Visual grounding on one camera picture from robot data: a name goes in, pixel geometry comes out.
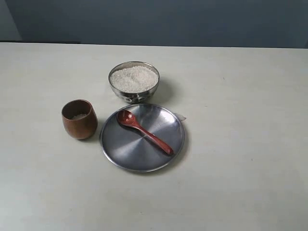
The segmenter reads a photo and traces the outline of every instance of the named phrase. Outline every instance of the plate rim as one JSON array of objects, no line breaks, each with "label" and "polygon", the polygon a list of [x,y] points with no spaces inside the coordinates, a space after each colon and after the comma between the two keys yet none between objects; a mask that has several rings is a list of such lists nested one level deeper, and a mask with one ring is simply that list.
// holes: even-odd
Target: plate rim
[{"label": "plate rim", "polygon": [[[156,168],[151,168],[151,169],[147,169],[147,170],[134,170],[134,169],[130,169],[130,168],[127,168],[127,167],[124,167],[124,166],[121,166],[120,164],[116,163],[114,160],[111,159],[111,157],[107,154],[106,150],[104,149],[104,146],[103,146],[103,141],[102,141],[102,133],[107,125],[107,123],[109,122],[109,120],[117,114],[117,112],[121,111],[121,110],[124,110],[126,108],[129,108],[129,107],[132,107],[132,106],[137,106],[137,105],[153,105],[153,106],[156,106],[156,107],[159,107],[163,110],[166,110],[167,112],[169,112],[174,118],[176,121],[179,122],[180,124],[180,128],[181,130],[183,131],[183,139],[182,139],[182,143],[181,143],[181,146],[180,146],[180,149],[178,151],[178,153],[176,153],[172,159],[170,159],[167,163],[159,166],[159,167],[156,167]],[[174,159],[176,159],[176,157],[181,153],[182,149],[183,149],[183,146],[184,146],[184,143],[185,143],[185,129],[184,129],[184,126],[183,124],[181,123],[181,121],[179,120],[179,118],[177,118],[177,116],[171,112],[170,110],[162,107],[162,106],[159,106],[157,104],[154,104],[154,103],[138,103],[138,104],[130,104],[130,105],[127,105],[127,106],[124,106],[120,109],[118,109],[117,111],[113,112],[107,119],[106,121],[104,122],[104,125],[102,126],[102,129],[101,129],[101,132],[100,132],[100,135],[99,135],[99,139],[100,139],[100,144],[101,144],[101,147],[103,149],[103,152],[105,154],[105,156],[107,157],[107,159],[113,163],[114,165],[116,165],[117,167],[121,168],[121,169],[124,169],[126,171],[129,171],[129,172],[135,172],[135,173],[146,173],[146,172],[153,172],[153,171],[156,171],[156,170],[159,170],[161,168],[164,168],[166,167],[167,165],[169,165],[170,163],[172,163],[174,161]]]}]

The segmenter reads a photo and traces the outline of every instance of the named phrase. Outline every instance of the spoon handle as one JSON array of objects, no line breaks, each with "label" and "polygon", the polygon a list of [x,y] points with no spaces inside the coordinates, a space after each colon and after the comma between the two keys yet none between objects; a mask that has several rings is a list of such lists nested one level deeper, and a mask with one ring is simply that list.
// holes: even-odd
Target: spoon handle
[{"label": "spoon handle", "polygon": [[144,135],[146,135],[153,143],[155,143],[158,147],[160,147],[162,150],[164,150],[168,155],[172,155],[173,154],[172,148],[168,144],[163,142],[160,138],[158,138],[155,135],[153,135],[152,133],[148,132],[147,130],[145,130],[141,126],[138,126],[138,129]]}]

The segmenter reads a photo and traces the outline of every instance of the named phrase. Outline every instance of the metal plate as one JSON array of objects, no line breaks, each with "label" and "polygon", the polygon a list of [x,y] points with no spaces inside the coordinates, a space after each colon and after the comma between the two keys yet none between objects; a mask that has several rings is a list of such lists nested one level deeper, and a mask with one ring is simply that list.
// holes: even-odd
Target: metal plate
[{"label": "metal plate", "polygon": [[[166,142],[174,151],[168,156],[133,128],[119,125],[116,114],[132,112],[142,127]],[[100,142],[106,157],[118,167],[133,172],[150,172],[169,164],[181,151],[185,134],[179,119],[169,110],[154,104],[137,104],[121,108],[105,122]]]}]

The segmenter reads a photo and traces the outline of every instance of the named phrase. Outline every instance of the white table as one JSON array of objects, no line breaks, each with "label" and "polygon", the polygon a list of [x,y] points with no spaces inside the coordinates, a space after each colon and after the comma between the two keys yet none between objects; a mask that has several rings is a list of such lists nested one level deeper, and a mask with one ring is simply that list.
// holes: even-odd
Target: white table
[{"label": "white table", "polygon": [[[144,175],[98,141],[126,105],[108,73],[131,60],[187,117],[181,155]],[[0,76],[0,230],[308,230],[308,50],[1,43]],[[99,119],[88,141],[62,125],[79,98]]]}]

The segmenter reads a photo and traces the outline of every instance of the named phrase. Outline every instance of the bowl rim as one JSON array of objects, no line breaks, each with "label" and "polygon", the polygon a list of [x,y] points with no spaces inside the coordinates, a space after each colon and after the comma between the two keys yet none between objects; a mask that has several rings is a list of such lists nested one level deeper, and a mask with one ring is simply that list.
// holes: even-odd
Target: bowl rim
[{"label": "bowl rim", "polygon": [[[122,91],[122,90],[119,90],[118,88],[116,88],[114,85],[112,85],[112,83],[111,83],[111,81],[110,81],[111,75],[114,73],[114,70],[115,70],[117,67],[119,67],[119,66],[121,66],[121,65],[123,65],[123,64],[129,64],[129,63],[146,64],[146,65],[150,66],[151,68],[153,68],[153,69],[157,72],[157,74],[158,74],[158,81],[157,81],[157,83],[156,83],[153,87],[151,87],[150,89],[145,90],[145,91],[140,91],[140,92],[125,92],[125,91]],[[124,62],[124,63],[118,64],[118,65],[116,65],[114,68],[111,69],[111,71],[109,72],[109,75],[108,75],[108,81],[109,81],[110,86],[113,87],[114,89],[118,90],[119,92],[124,93],[124,94],[141,94],[141,93],[147,92],[147,91],[149,91],[149,90],[152,90],[152,89],[154,89],[154,88],[158,85],[159,79],[160,79],[160,75],[159,75],[159,71],[156,69],[156,67],[154,67],[153,65],[148,64],[148,63],[146,63],[146,62],[142,62],[142,61],[128,61],[128,62]]]}]

